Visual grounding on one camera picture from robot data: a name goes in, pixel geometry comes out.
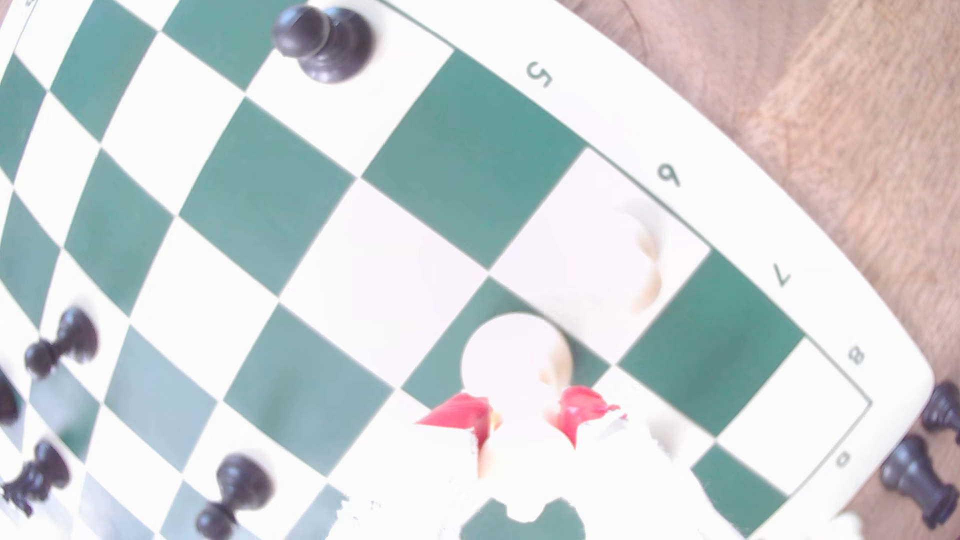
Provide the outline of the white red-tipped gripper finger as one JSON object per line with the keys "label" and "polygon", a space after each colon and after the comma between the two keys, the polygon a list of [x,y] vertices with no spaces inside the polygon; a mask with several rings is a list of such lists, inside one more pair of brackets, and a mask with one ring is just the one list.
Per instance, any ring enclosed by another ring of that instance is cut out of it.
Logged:
{"label": "white red-tipped gripper finger", "polygon": [[724,538],[724,517],[702,483],[642,419],[580,385],[563,390],[558,405],[558,427],[573,443],[561,495],[585,538]]}
{"label": "white red-tipped gripper finger", "polygon": [[458,393],[390,430],[337,511],[331,539],[458,539],[479,492],[490,401]]}

